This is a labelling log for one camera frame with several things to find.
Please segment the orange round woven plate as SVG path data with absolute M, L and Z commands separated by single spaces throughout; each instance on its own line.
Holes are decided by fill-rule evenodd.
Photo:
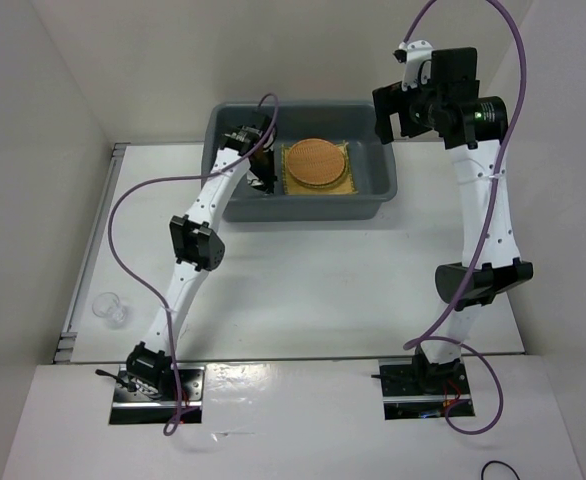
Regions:
M 345 146 L 319 138 L 295 143 L 285 153 L 284 163 L 295 181 L 314 188 L 336 183 L 347 170 Z

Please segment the square bamboo mat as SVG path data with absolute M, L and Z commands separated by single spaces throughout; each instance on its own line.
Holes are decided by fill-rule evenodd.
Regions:
M 287 150 L 293 146 L 292 145 L 285 145 L 282 147 L 282 175 L 283 175 L 283 189 L 284 193 L 289 196 L 307 196 L 307 195 L 351 195 L 357 193 L 357 188 L 355 187 L 355 182 L 353 179 L 353 173 L 351 168 L 351 162 L 348 155 L 347 142 L 342 143 L 334 143 L 334 144 L 343 144 L 346 150 L 346 161 L 347 161 L 347 170 L 346 173 L 334 184 L 329 185 L 328 187 L 323 188 L 314 188 L 302 185 L 295 181 L 289 173 L 285 170 L 285 153 Z

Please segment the clear glass cup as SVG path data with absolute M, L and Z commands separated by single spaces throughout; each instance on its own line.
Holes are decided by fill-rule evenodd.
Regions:
M 113 329 L 121 328 L 126 323 L 126 307 L 122 304 L 119 296 L 113 292 L 97 295 L 92 302 L 92 312 Z

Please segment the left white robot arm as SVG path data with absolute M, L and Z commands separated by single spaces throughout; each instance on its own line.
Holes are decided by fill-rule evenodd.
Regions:
M 181 394 L 175 359 L 177 336 L 198 290 L 224 258 L 225 245 L 218 229 L 236 187 L 251 173 L 260 188 L 273 191 L 275 137 L 275 121 L 271 118 L 224 133 L 211 171 L 199 177 L 203 184 L 196 199 L 185 214 L 169 221 L 175 264 L 168 290 L 162 294 L 151 289 L 160 307 L 148 332 L 126 360 L 130 381 L 149 399 L 176 399 Z

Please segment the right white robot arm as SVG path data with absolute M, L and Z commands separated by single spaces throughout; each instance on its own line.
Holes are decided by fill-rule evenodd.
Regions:
M 433 393 L 460 371 L 461 345 L 480 310 L 530 280 L 533 266 L 522 259 L 511 222 L 507 108 L 497 96 L 480 96 L 476 49 L 436 50 L 426 41 L 403 42 L 394 56 L 405 71 L 402 80 L 372 93 L 375 133 L 390 143 L 393 116 L 404 138 L 436 133 L 449 154 L 461 199 L 462 258 L 435 272 L 446 332 L 434 340 L 439 328 L 433 326 L 410 347 L 412 384 Z

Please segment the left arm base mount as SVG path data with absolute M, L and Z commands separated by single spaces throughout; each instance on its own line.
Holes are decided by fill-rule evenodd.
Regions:
M 200 424 L 202 421 L 205 371 L 204 365 L 179 365 L 184 400 L 181 424 Z M 177 393 L 173 381 L 169 382 L 173 392 L 160 393 L 157 389 L 144 387 L 130 379 L 123 365 L 118 366 L 116 373 L 103 369 L 96 369 L 94 373 L 114 381 L 110 425 L 164 424 L 177 412 Z

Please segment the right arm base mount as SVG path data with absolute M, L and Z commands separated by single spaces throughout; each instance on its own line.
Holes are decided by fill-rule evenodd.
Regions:
M 471 389 L 463 363 L 451 372 L 422 384 L 417 361 L 401 358 L 382 360 L 370 375 L 378 382 L 384 418 L 390 420 L 439 419 L 452 406 L 451 417 L 475 415 Z

